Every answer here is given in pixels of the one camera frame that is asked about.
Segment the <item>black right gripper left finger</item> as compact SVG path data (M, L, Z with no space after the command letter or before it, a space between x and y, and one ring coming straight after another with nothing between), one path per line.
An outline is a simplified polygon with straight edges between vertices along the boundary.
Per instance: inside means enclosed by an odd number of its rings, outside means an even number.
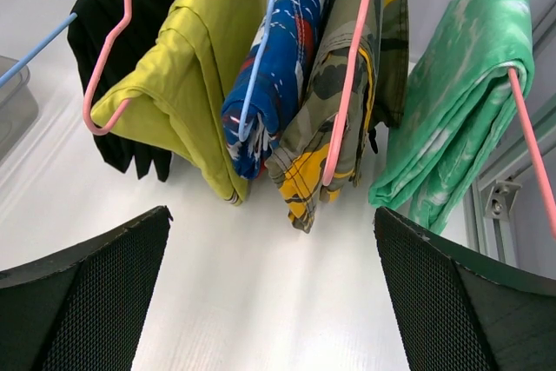
M169 238L157 206L1 273L3 370L129 370Z

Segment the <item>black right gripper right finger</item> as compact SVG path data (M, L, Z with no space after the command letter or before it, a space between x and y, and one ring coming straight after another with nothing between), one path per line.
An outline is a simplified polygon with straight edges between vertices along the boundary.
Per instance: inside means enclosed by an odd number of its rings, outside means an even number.
M555 281L385 207L374 235L412 370L553 370Z

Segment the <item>light blue wire hanger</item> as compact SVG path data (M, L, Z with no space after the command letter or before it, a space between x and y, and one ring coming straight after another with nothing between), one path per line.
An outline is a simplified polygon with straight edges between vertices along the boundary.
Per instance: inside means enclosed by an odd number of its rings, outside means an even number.
M75 12L70 13L58 26L56 26L42 41L40 41L33 49L31 49L23 58L13 64L0 77L0 87L3 87L11 78L13 78L23 67L25 67L33 58L35 58L42 50L44 50L57 36L59 36L73 21L77 18Z

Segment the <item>black trousers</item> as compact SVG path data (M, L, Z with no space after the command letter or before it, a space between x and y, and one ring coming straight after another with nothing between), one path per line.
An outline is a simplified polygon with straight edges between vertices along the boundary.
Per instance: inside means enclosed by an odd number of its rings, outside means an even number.
M174 0L132 0L132 19L116 39L97 84L93 99L100 100L136 66L138 60L154 46L158 31ZM88 86L105 37L122 19L123 0L76 0L76 19L69 25L67 40L76 59L83 87ZM95 136L103 160L124 173L136 167L139 178L155 169L157 178L169 177L170 151L114 134Z

